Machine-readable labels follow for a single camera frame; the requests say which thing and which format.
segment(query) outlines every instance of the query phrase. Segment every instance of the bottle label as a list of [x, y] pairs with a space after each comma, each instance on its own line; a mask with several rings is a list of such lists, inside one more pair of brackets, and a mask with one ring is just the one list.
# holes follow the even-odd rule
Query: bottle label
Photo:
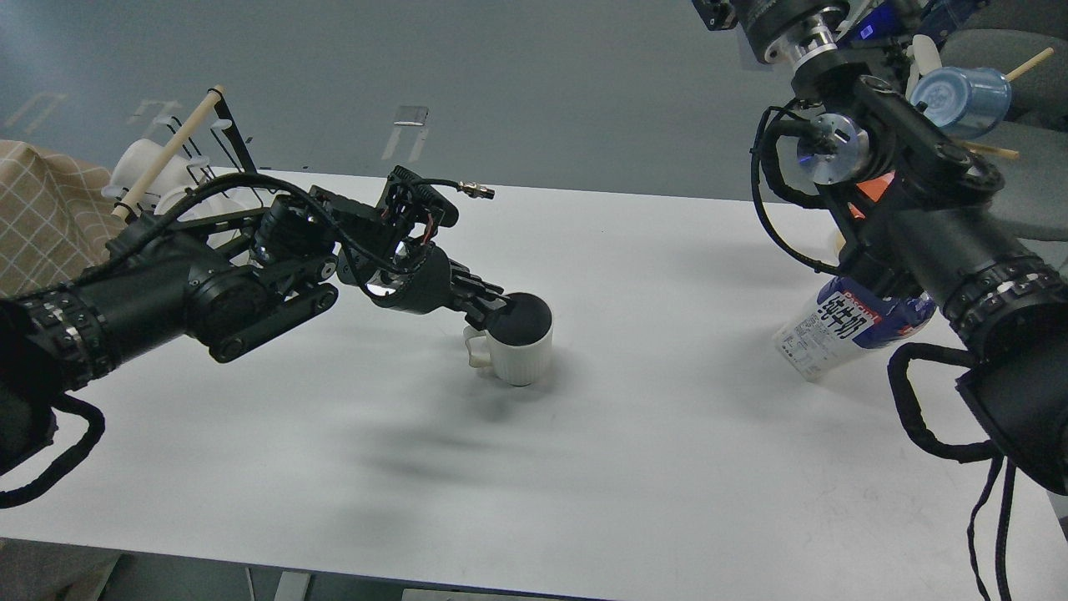
[[806, 380], [861, 355], [915, 334], [934, 303], [920, 298], [883, 299], [845, 276], [835, 276], [797, 318], [775, 334], [779, 352]]

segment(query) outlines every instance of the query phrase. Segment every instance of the white table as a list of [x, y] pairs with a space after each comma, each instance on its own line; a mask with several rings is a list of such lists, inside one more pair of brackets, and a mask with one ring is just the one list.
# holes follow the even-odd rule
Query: white table
[[[381, 186], [286, 176], [372, 203]], [[912, 446], [889, 352], [818, 384], [776, 354], [772, 333], [826, 275], [752, 206], [522, 188], [456, 202], [450, 255], [553, 306], [546, 380], [476, 374], [459, 315], [346, 287], [234, 364], [182, 339], [81, 392], [103, 442], [0, 512], [0, 536], [607, 599], [977, 597], [964, 528], [987, 466]], [[771, 213], [828, 257], [827, 215]], [[941, 318], [915, 341], [959, 346]], [[983, 438], [954, 370], [913, 374], [943, 440]], [[998, 499], [978, 536], [991, 590]], [[1068, 545], [1023, 477], [1008, 550], [1018, 598], [1068, 597]]]

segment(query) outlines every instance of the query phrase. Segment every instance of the blue plastic cup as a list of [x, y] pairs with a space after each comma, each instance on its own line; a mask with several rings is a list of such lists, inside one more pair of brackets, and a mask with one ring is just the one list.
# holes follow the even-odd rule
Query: blue plastic cup
[[921, 79], [909, 99], [926, 104], [924, 116], [947, 136], [971, 140], [1005, 118], [1012, 86], [998, 69], [944, 66]]

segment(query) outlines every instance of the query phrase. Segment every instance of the checkered fabric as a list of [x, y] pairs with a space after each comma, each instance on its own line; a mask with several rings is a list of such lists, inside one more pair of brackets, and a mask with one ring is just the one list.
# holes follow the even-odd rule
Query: checkered fabric
[[122, 228], [100, 195], [110, 174], [26, 142], [0, 140], [0, 295], [70, 279], [107, 258]]

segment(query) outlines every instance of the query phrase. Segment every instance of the wooden stick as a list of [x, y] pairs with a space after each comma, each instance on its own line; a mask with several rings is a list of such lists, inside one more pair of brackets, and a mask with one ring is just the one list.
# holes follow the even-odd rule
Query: wooden stick
[[1010, 158], [1012, 160], [1020, 158], [1020, 151], [1002, 148], [998, 146], [988, 146], [987, 144], [977, 144], [975, 142], [958, 141], [957, 143], [972, 152], [977, 152], [979, 154], [989, 154], [991, 156], [1000, 156], [1002, 158]]
[[141, 196], [144, 195], [145, 190], [148, 186], [156, 180], [159, 173], [163, 170], [163, 167], [170, 162], [171, 158], [174, 157], [182, 144], [189, 140], [192, 136], [193, 130], [200, 126], [200, 124], [207, 116], [207, 113], [222, 99], [222, 93], [224, 89], [222, 85], [216, 85], [207, 91], [207, 95], [201, 100], [201, 104], [189, 113], [189, 118], [178, 127], [178, 130], [171, 136], [170, 141], [163, 146], [163, 149], [159, 151], [159, 156], [148, 164], [148, 168], [138, 177], [138, 180], [134, 183], [126, 195], [115, 205], [115, 209], [111, 211], [115, 217], [121, 217], [123, 220], [129, 220], [134, 216], [134, 209], [137, 206]]
[[1037, 66], [1038, 63], [1045, 61], [1046, 59], [1052, 56], [1053, 56], [1053, 48], [1047, 48], [1041, 52], [1038, 52], [1034, 57], [1031, 57], [1031, 59], [1027, 62], [1010, 70], [1008, 75], [1005, 76], [1005, 79], [1012, 81], [1017, 77], [1020, 77], [1024, 73], [1027, 73], [1028, 70], [1035, 68], [1035, 66]]

